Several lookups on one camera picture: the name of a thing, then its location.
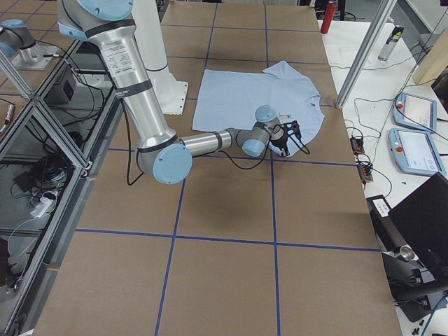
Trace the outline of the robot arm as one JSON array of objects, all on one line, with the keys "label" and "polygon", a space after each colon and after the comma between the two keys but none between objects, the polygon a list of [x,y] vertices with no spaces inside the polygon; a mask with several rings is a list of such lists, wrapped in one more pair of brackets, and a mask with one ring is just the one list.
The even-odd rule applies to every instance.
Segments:
[{"label": "robot arm", "polygon": [[130,112],[139,136],[136,163],[160,183],[185,179],[195,157],[240,147],[259,157],[273,146],[281,157],[289,156],[288,142],[297,142],[298,123],[282,123],[271,106],[255,112],[250,130],[229,128],[179,137],[162,113],[153,85],[135,41],[133,1],[58,1],[61,34],[95,44],[115,85],[115,95]]},{"label": "robot arm", "polygon": [[44,70],[60,49],[40,45],[23,21],[11,19],[1,23],[1,51],[16,69]]}]

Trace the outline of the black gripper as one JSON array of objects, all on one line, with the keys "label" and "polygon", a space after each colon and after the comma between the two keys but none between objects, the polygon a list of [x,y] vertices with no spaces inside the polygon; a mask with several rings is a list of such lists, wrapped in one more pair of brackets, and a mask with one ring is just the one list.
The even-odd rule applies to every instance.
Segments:
[{"label": "black gripper", "polygon": [[296,120],[274,126],[271,144],[279,149],[281,157],[288,157],[290,155],[287,145],[289,139],[300,148],[298,143],[301,142],[301,133],[300,126]]}]

